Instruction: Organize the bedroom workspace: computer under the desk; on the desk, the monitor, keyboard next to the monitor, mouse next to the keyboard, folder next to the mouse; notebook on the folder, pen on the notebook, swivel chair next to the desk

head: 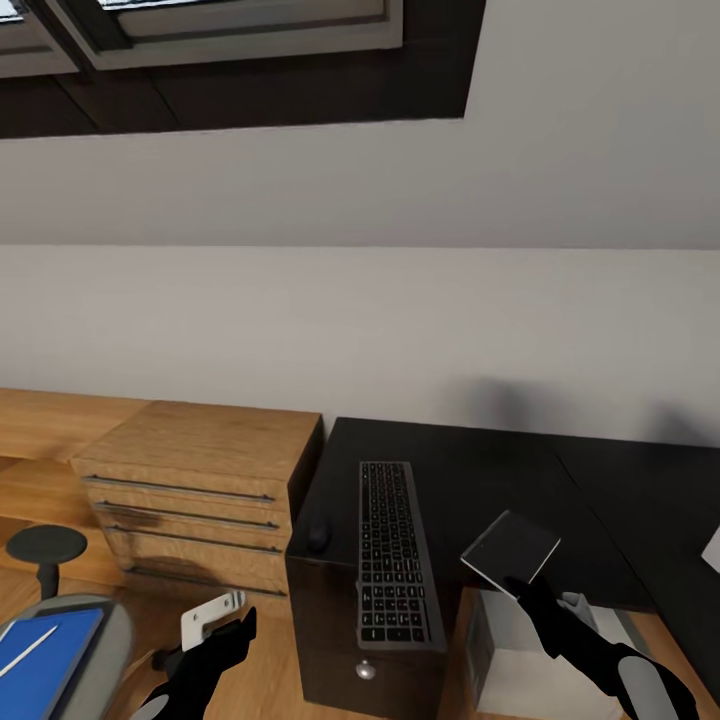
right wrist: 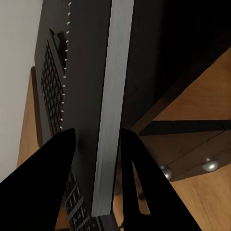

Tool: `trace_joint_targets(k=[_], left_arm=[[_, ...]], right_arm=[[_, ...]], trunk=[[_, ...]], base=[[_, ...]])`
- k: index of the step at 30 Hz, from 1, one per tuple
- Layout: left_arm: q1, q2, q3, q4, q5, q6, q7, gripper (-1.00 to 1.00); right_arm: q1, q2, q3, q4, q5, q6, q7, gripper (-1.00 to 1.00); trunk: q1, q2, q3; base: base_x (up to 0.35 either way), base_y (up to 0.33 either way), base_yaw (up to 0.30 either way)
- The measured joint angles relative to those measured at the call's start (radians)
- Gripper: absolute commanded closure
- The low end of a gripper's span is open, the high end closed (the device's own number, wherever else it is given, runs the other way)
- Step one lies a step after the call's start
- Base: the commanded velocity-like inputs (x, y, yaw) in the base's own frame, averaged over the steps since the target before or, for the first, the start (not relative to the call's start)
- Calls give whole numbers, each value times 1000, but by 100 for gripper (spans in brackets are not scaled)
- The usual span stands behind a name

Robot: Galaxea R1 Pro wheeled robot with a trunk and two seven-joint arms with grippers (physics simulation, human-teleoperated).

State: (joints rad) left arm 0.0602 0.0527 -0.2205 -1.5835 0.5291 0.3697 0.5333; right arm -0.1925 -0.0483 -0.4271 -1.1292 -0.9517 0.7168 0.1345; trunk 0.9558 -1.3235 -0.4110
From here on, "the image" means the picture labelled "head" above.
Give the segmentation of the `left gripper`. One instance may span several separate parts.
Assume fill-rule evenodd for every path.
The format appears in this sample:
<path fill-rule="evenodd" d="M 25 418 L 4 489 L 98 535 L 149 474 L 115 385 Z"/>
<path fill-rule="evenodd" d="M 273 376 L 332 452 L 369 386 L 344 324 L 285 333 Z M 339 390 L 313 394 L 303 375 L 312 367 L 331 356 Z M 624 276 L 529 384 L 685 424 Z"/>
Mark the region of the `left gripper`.
<path fill-rule="evenodd" d="M 243 662 L 248 655 L 248 643 L 257 637 L 256 607 L 251 607 L 244 621 L 234 620 L 214 630 L 198 646 L 182 650 L 182 645 L 166 656 L 165 669 L 168 681 L 187 665 L 204 667 L 212 680 L 212 692 L 216 689 L 223 671 Z"/>

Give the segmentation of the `keyboard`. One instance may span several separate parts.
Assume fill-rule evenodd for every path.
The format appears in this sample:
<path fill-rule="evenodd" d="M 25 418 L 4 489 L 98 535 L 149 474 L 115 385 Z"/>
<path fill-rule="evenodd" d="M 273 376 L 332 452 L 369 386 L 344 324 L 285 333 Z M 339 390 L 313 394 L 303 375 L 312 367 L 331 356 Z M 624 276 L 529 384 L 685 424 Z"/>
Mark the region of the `keyboard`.
<path fill-rule="evenodd" d="M 358 646 L 448 651 L 409 461 L 361 461 Z"/>

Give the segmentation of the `swivel chair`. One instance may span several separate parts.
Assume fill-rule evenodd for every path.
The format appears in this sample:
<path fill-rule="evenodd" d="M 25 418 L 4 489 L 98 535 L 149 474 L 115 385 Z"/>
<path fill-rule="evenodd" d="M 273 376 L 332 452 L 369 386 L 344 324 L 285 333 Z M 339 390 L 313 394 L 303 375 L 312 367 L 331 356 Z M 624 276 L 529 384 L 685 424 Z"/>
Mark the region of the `swivel chair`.
<path fill-rule="evenodd" d="M 149 649 L 129 665 L 135 648 L 135 619 L 118 599 L 98 593 L 58 595 L 58 566 L 84 554 L 88 538 L 62 524 L 40 524 L 14 534 L 4 550 L 10 558 L 38 564 L 41 601 L 0 626 L 0 635 L 12 622 L 57 614 L 102 609 L 104 617 L 86 648 L 48 720 L 103 720 L 118 688 L 145 661 L 163 671 L 169 649 Z"/>

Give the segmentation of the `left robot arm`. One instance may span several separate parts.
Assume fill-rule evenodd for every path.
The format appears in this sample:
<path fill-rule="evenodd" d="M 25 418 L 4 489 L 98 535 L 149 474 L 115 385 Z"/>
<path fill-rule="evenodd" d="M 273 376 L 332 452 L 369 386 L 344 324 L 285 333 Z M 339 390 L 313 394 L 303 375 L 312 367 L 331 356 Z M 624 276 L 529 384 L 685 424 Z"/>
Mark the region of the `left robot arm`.
<path fill-rule="evenodd" d="M 244 621 L 212 630 L 208 624 L 239 611 L 246 603 L 235 590 L 183 613 L 182 645 L 166 656 L 168 682 L 155 688 L 130 720 L 202 720 L 223 671 L 243 662 L 257 637 L 256 607 Z"/>

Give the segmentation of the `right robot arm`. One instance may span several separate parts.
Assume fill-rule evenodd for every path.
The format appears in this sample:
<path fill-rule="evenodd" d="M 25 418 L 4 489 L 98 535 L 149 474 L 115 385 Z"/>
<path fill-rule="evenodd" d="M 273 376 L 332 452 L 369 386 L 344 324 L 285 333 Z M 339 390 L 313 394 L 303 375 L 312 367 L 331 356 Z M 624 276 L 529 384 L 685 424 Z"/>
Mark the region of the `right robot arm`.
<path fill-rule="evenodd" d="M 598 635 L 584 593 L 564 592 L 558 600 L 543 580 L 535 586 L 514 576 L 504 580 L 520 596 L 545 652 L 553 659 L 562 655 L 602 692 L 617 696 L 632 720 L 699 720 L 693 694 L 676 675 L 627 644 Z"/>

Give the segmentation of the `folder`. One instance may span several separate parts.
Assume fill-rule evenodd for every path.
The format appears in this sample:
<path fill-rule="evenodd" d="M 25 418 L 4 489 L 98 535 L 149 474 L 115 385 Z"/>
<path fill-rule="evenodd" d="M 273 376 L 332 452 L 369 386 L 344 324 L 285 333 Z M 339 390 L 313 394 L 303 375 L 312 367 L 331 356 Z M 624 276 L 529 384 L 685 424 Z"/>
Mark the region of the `folder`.
<path fill-rule="evenodd" d="M 0 720 L 48 720 L 103 617 L 96 609 L 12 622 L 0 635 L 0 670 L 56 630 L 0 676 Z"/>

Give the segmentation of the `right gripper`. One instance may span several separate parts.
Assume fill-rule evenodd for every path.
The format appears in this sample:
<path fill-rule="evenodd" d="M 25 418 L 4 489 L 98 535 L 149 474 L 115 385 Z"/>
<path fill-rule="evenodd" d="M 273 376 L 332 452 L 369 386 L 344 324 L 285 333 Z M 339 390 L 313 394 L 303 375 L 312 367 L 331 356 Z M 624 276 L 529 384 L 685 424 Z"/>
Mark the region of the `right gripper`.
<path fill-rule="evenodd" d="M 504 580 L 520 596 L 518 604 L 533 620 L 545 652 L 553 659 L 562 655 L 570 664 L 576 664 L 572 658 L 574 640 L 578 640 L 580 632 L 595 630 L 561 607 L 552 587 L 543 580 L 535 586 L 514 576 L 506 576 Z"/>

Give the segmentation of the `mouse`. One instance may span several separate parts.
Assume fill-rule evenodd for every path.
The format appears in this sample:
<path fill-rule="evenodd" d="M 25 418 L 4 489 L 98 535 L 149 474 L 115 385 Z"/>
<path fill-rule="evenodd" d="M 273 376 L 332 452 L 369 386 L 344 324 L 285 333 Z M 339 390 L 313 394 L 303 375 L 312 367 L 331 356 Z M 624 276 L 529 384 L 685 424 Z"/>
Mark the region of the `mouse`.
<path fill-rule="evenodd" d="M 309 546 L 315 551 L 322 551 L 329 547 L 329 542 L 333 534 L 333 529 L 330 525 L 330 519 L 326 517 L 315 517 L 311 521 L 309 530 Z"/>

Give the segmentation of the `pen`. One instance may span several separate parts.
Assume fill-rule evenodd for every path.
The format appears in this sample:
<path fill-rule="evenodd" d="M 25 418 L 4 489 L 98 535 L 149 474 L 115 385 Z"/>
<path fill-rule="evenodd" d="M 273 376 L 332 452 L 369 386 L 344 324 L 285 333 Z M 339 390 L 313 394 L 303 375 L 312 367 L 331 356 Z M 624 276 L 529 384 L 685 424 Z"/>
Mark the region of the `pen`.
<path fill-rule="evenodd" d="M 4 666 L 4 668 L 2 668 L 2 670 L 0 670 L 0 676 L 2 676 L 2 674 L 4 674 L 4 672 L 6 672 L 6 670 L 10 670 L 10 668 L 12 668 L 12 666 L 14 666 L 14 664 L 16 664 L 16 662 L 18 662 L 18 660 L 22 660 L 22 658 L 24 658 L 24 656 L 26 656 L 26 654 L 28 654 L 28 652 L 32 652 L 32 650 L 34 650 L 34 648 L 36 648 L 36 646 L 38 646 L 38 644 L 40 644 L 40 642 L 42 642 L 42 640 L 44 640 L 44 638 L 46 638 L 46 636 L 50 636 L 50 634 L 52 634 L 52 632 L 54 632 L 54 630 L 56 630 L 56 626 L 54 626 L 54 628 L 52 628 L 52 630 L 46 630 L 46 632 L 44 632 L 44 634 L 42 634 L 42 636 L 40 636 L 40 638 L 38 638 L 38 640 L 36 640 L 36 642 L 34 642 L 34 644 L 32 644 L 32 646 L 28 646 L 28 648 L 26 648 L 26 650 L 24 650 L 24 652 L 22 652 L 22 654 L 20 654 L 20 656 L 16 656 L 16 658 L 14 658 L 14 660 L 12 660 L 12 662 L 10 662 L 10 664 L 7 664 L 7 666 Z"/>

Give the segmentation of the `notebook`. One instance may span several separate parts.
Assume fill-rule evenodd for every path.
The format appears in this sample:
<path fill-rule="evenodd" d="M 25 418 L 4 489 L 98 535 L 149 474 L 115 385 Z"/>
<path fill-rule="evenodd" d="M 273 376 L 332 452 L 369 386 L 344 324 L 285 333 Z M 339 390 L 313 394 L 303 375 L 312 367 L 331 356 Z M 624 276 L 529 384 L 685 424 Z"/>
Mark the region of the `notebook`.
<path fill-rule="evenodd" d="M 500 592 L 518 603 L 520 596 L 504 578 L 514 576 L 531 584 L 561 538 L 544 527 L 503 511 L 462 555 L 460 560 L 482 575 Z"/>

